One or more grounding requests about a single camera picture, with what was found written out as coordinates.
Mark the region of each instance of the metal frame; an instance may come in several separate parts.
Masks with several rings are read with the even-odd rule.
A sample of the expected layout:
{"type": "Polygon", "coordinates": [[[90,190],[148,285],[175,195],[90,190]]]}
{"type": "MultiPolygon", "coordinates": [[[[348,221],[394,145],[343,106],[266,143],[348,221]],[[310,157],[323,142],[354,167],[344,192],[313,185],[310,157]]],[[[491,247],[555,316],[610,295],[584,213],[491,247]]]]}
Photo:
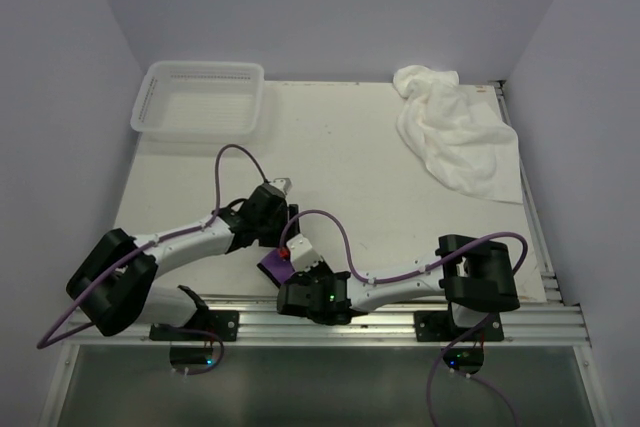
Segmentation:
{"type": "Polygon", "coordinates": [[[58,425],[62,407],[64,406],[73,371],[78,360],[80,345],[78,343],[65,342],[58,358],[56,370],[53,373],[49,395],[45,401],[38,425],[41,427],[54,427],[58,425]]]}
{"type": "MultiPolygon", "coordinates": [[[[234,345],[246,346],[354,346],[400,347],[444,346],[446,343],[417,344],[413,327],[416,310],[446,310],[446,303],[394,304],[363,317],[349,325],[323,326],[307,319],[282,316],[276,312],[274,298],[204,297],[210,309],[237,310],[240,313],[238,339],[234,345]]],[[[532,304],[501,314],[505,342],[509,346],[588,346],[589,338],[582,312],[578,307],[532,304]]],[[[86,322],[76,315],[70,327],[86,322]]],[[[95,330],[76,334],[72,341],[82,345],[139,345],[148,342],[149,327],[131,327],[114,337],[103,337],[95,330]]],[[[154,345],[169,343],[154,342],[154,345]]]]}
{"type": "Polygon", "coordinates": [[[573,351],[576,356],[576,361],[578,362],[582,383],[584,384],[587,399],[589,400],[589,406],[591,407],[591,412],[596,425],[598,427],[613,427],[615,425],[619,425],[615,422],[614,416],[607,404],[604,389],[600,383],[600,377],[598,376],[598,372],[593,361],[591,348],[574,347],[573,351]]]}
{"type": "MultiPolygon", "coordinates": [[[[502,83],[493,83],[503,120],[509,114],[502,83]]],[[[593,364],[588,332],[580,307],[562,304],[562,296],[542,233],[538,213],[522,161],[520,162],[524,207],[531,229],[534,248],[542,261],[539,269],[547,295],[546,304],[524,304],[515,312],[502,314],[505,341],[492,347],[573,347],[581,378],[596,425],[615,425],[593,364]]],[[[240,313],[238,339],[244,346],[343,346],[343,347],[435,347],[444,343],[418,343],[413,327],[416,310],[443,311],[444,301],[413,302],[385,306],[346,326],[320,326],[306,319],[285,317],[276,313],[274,297],[203,296],[209,308],[237,310],[240,313]]],[[[73,328],[87,318],[78,313],[69,323],[73,328]]],[[[68,340],[60,355],[49,396],[40,419],[41,427],[57,425],[82,345],[149,345],[149,327],[129,328],[115,337],[103,337],[95,329],[80,332],[68,340]]],[[[153,345],[168,345],[153,342],[153,345]]]]}

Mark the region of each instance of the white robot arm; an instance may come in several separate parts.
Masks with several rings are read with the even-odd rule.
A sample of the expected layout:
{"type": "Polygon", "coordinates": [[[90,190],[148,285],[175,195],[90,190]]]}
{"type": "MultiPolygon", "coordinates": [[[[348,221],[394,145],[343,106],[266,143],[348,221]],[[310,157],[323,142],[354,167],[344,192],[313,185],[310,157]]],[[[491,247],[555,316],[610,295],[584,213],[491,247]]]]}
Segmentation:
{"type": "Polygon", "coordinates": [[[298,211],[297,205],[286,203],[290,188],[289,179],[265,182],[248,199],[238,199],[215,217],[177,230],[130,236],[114,229],[72,276],[67,292],[76,299],[114,262],[143,250],[93,289],[81,309],[105,336],[118,334],[134,322],[189,328],[202,310],[199,297],[183,286],[158,287],[154,280],[195,260],[228,254],[256,241],[276,247],[283,227],[298,211]]]}
{"type": "Polygon", "coordinates": [[[465,253],[464,263],[460,255],[441,269],[431,269],[440,257],[455,253],[474,239],[450,235],[439,240],[435,256],[427,254],[393,268],[360,272],[358,279],[349,272],[334,273],[309,240],[298,234],[286,244],[295,274],[280,287],[278,312],[321,324],[347,324],[352,317],[386,304],[440,296],[451,304],[455,327],[469,328],[488,313],[519,307],[506,245],[488,241],[465,253]],[[406,275],[416,270],[423,273],[406,275]]]}

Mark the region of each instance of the plastic tray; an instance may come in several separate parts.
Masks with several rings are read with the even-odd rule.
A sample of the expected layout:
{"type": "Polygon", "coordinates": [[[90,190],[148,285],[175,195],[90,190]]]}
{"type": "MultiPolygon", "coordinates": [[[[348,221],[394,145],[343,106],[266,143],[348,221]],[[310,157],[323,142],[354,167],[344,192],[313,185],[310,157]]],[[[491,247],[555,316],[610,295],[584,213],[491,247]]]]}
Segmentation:
{"type": "Polygon", "coordinates": [[[263,85],[258,64],[156,62],[140,87],[131,127],[154,140],[246,142],[258,123],[263,85]]]}

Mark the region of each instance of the white wall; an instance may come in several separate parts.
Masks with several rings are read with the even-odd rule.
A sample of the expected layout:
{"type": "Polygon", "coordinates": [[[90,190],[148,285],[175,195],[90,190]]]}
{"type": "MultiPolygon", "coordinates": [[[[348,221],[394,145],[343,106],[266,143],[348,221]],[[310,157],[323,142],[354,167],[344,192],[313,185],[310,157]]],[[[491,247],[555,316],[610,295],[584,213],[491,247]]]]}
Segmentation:
{"type": "Polygon", "coordinates": [[[0,0],[0,412],[37,422],[58,349],[35,344],[112,225],[141,70],[106,0],[0,0]]]}
{"type": "Polygon", "coordinates": [[[271,79],[383,80],[419,63],[504,79],[552,0],[109,0],[143,69],[262,63],[271,79]]]}
{"type": "Polygon", "coordinates": [[[555,0],[510,76],[551,257],[600,373],[640,415],[640,0],[555,0]]]}

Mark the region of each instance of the glass panel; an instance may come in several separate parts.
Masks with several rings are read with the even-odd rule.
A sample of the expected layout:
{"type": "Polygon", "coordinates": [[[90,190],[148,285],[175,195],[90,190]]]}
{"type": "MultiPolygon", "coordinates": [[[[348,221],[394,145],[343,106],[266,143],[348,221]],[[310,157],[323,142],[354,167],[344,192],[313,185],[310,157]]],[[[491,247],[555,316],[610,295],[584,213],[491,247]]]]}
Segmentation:
{"type": "MultiPolygon", "coordinates": [[[[427,373],[437,350],[241,347],[184,378],[166,346],[84,346],[63,427],[431,425],[427,373]]],[[[515,406],[523,426],[595,425],[571,348],[489,349],[480,374],[515,406]]],[[[513,426],[503,401],[440,369],[434,406],[443,426],[513,426]]]]}

